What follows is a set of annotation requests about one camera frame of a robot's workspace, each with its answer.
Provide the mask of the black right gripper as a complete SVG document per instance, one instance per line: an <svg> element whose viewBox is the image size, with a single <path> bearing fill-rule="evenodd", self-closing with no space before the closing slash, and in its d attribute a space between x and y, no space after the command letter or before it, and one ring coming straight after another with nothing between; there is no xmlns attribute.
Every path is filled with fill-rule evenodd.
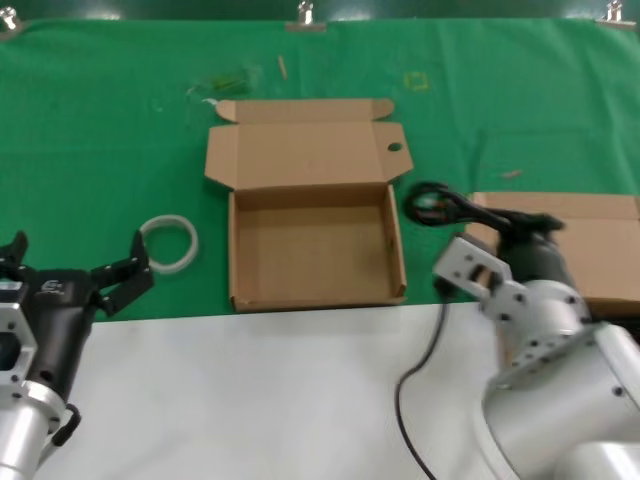
<svg viewBox="0 0 640 480"><path fill-rule="evenodd" d="M549 280L575 285L554 239L555 231L564 228L563 221L545 213L518 213L514 217L515 230L500 235L499 258L509 266L516 282Z"/></svg>

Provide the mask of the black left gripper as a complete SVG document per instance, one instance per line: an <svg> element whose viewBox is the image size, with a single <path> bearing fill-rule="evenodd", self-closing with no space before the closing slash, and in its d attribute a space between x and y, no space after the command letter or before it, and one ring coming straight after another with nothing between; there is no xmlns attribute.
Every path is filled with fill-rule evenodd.
<svg viewBox="0 0 640 480"><path fill-rule="evenodd" d="M1 301L19 305L36 341L26 379L67 401L97 308L113 317L150 290L150 259L140 230L127 259L97 267L91 275L79 269L17 272L27 248L23 231L1 246Z"/></svg>

